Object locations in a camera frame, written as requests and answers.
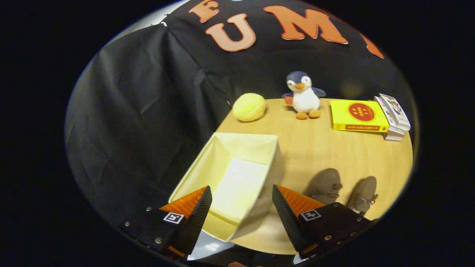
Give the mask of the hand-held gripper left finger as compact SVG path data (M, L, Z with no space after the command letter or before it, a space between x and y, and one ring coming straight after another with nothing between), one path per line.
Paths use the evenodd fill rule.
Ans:
M161 208L142 208L120 224L120 231L163 257L186 260L197 243L212 200L211 187L202 187Z

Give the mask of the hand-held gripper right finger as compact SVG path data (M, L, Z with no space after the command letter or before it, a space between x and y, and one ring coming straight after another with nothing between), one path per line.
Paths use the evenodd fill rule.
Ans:
M333 253L377 223L341 203L323 204L278 184L273 185L272 201L292 246L303 259Z

